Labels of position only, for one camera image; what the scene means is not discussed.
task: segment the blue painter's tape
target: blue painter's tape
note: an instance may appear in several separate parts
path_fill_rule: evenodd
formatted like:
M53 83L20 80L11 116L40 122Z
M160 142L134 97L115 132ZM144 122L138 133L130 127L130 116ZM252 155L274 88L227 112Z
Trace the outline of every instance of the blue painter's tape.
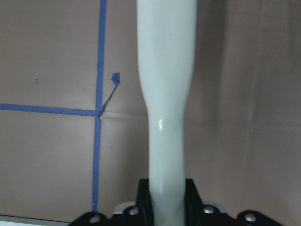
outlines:
M91 116L91 117L95 117L97 115L97 111L94 110L81 110L81 109L59 108L59 107L41 107L41 106L30 106L30 105L11 105L11 104L0 104L0 110L80 115L80 116Z
M120 74L119 74L119 72L113 73L113 76L112 76L111 80L115 84L115 86L118 86L120 84Z
M117 86L120 84L120 76L119 73L113 73L113 76L111 78L112 82L115 84L115 88L113 89L113 91L111 92L111 94L109 95L108 99L106 100L106 102L103 104L102 106L102 110L100 111L100 116L102 116L102 114L105 111L105 108L107 107L109 101L112 99L113 94L115 93L115 90L117 89Z
M92 178L92 211L97 212L98 205L98 183L99 183L99 161L100 161L100 136L101 121L100 111L103 102L103 66L104 66L104 39L107 0L100 1L99 33L98 33L98 60L97 60L97 83L95 109L98 117L95 117L94 131L94 153L93 153L93 178Z

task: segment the white surface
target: white surface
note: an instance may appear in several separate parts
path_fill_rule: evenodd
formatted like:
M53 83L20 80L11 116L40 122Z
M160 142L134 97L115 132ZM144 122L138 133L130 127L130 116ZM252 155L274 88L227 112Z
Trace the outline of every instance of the white surface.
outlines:
M185 225L183 117L193 72L197 1L138 0L138 65L149 117L155 226Z
M30 218L17 218L0 215L0 226L67 226L66 222L48 221Z

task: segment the black mount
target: black mount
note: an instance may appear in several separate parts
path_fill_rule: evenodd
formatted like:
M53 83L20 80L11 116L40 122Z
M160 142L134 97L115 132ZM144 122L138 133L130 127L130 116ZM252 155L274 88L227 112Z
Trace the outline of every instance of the black mount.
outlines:
M192 179L186 179L185 193L186 226L282 226L267 216L247 210L237 219L221 213L212 205L204 205ZM104 214L89 212L69 226L153 226L153 213L148 179L140 179L136 205L126 208L122 214L108 219Z

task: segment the screw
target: screw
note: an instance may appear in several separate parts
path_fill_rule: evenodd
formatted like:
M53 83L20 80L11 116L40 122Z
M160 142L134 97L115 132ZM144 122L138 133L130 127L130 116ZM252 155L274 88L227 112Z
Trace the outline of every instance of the screw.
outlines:
M203 208L203 211L204 211L204 213L206 213L206 214L213 214L214 209L213 209L212 206L205 206L205 207Z
M91 224L95 224L95 223L97 223L97 222L99 222L100 221L100 216L99 215L95 215L94 217L92 217L91 219L90 219L90 223Z
M137 214L139 213L139 210L138 210L137 207L134 207L134 208L132 208L132 209L129 211L129 213L130 213L131 215L137 215Z
M256 221L256 216L252 213L248 213L245 215L245 220L248 222L255 222Z

